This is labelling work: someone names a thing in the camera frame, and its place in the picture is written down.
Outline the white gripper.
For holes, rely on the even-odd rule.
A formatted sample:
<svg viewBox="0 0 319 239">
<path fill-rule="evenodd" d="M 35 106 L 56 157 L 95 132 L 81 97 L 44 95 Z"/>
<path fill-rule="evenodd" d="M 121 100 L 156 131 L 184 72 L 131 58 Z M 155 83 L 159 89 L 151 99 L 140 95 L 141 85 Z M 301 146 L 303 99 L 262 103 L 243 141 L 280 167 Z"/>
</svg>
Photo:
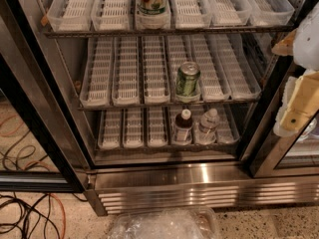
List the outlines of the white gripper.
<svg viewBox="0 0 319 239">
<path fill-rule="evenodd" d="M 319 70 L 319 3 L 291 31 L 271 49 L 278 56 L 292 56 L 294 63 L 307 70 Z M 298 131 L 319 110 L 319 72 L 305 73 L 294 85 L 280 125 Z"/>
</svg>

